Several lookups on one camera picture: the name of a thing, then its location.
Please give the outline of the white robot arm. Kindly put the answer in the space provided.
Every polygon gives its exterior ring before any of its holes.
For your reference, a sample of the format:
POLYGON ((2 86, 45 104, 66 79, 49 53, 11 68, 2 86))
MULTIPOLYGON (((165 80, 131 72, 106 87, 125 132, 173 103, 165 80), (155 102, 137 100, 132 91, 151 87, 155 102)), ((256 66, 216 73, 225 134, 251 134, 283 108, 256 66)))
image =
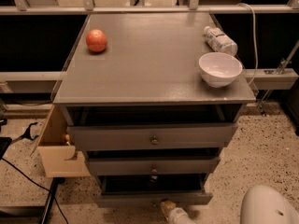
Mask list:
MULTIPOLYGON (((161 202, 161 210, 169 224, 197 224, 169 200, 161 202)), ((299 224, 299 212, 275 189, 257 185, 244 195, 240 224, 299 224)))

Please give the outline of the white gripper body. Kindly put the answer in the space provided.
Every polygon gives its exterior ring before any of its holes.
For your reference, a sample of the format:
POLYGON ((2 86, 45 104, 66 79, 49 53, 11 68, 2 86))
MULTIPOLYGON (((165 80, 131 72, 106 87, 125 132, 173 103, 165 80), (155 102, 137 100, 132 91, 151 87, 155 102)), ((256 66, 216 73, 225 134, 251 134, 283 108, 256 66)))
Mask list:
POLYGON ((196 224, 182 208, 174 208, 168 216, 169 224, 196 224))

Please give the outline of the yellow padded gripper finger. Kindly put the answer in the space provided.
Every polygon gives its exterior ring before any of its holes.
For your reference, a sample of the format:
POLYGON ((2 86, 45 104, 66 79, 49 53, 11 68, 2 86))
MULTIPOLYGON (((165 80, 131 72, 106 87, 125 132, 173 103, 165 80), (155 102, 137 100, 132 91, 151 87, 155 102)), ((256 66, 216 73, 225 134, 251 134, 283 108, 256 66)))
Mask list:
POLYGON ((176 207, 177 207, 176 204, 169 200, 161 202, 161 209, 165 216, 168 216, 169 213, 176 207))

